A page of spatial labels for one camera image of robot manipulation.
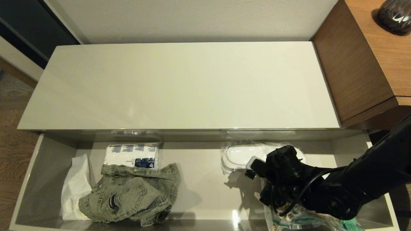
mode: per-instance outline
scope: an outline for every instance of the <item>robotic arm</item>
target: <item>robotic arm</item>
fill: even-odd
[[[411,154],[411,115],[404,118],[377,144],[348,166],[335,169],[301,163],[293,146],[284,146],[267,155],[266,161],[253,158],[246,176],[267,178],[260,201],[274,209],[297,204],[338,219],[354,218],[362,205],[410,181],[406,172]],[[321,176],[330,173],[323,179]]]

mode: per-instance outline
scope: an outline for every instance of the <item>plastic package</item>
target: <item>plastic package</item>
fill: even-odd
[[[104,164],[158,169],[159,143],[111,144]]]
[[[72,159],[61,192],[61,213],[65,221],[90,220],[79,208],[81,197],[91,193],[87,154]]]
[[[237,169],[246,169],[249,160],[255,156],[266,161],[267,154],[288,143],[257,142],[257,141],[232,141],[224,144],[221,149],[221,168],[224,174],[229,174]],[[306,163],[303,152],[295,147],[297,158]]]
[[[261,185],[264,188],[266,184],[265,180],[261,181]],[[356,219],[351,220],[339,220],[331,215],[316,213],[315,211],[308,210],[303,206],[297,204],[290,213],[280,217],[278,214],[283,210],[280,208],[277,211],[272,209],[272,206],[264,206],[264,215],[267,222],[268,230],[281,231],[281,230],[329,230],[329,231],[364,231],[361,228]]]

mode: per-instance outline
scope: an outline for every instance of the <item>white drawer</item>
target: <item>white drawer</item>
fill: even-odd
[[[70,132],[59,132],[65,138],[52,132],[43,133],[21,188],[10,230],[140,230],[139,223],[127,220],[109,224],[64,222],[59,215],[62,185],[71,158],[88,154],[90,178],[95,184],[101,177],[105,149],[110,143],[158,140],[159,137],[164,141],[159,164],[176,162],[182,175],[178,198],[169,215],[171,220],[155,228],[170,231],[267,230],[263,206],[254,197],[254,192],[261,191],[259,179],[249,181],[238,173],[222,173],[220,148],[224,140],[271,137],[274,141],[288,141],[306,154],[307,164],[331,168],[350,163],[371,146],[366,134],[347,130],[237,131],[230,135],[180,131],[168,136],[160,132],[157,138],[136,131],[121,132],[78,133],[76,139],[67,138],[70,134],[73,136]],[[357,218],[365,229],[398,230],[388,194],[363,206]]]

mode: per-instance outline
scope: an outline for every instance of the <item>white paper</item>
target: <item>white paper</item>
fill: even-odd
[[[159,143],[112,144],[106,149],[104,164],[157,169]]]
[[[87,154],[72,159],[61,193],[62,217],[65,221],[90,220],[79,209],[79,200],[91,193]]]

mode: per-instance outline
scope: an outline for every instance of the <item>cabinet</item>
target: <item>cabinet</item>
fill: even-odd
[[[258,179],[224,175],[226,141],[299,147],[307,164],[344,166],[370,146],[342,129],[311,42],[108,44],[58,47],[19,129],[43,133],[30,162],[11,230],[139,230],[138,224],[65,222],[60,195],[71,158],[87,154],[100,178],[113,143],[163,142],[160,166],[182,175],[160,230],[266,230]],[[398,224],[389,195],[358,215],[369,230]]]
[[[344,127],[391,129],[411,113],[411,37],[377,24],[383,0],[340,0],[313,41]]]

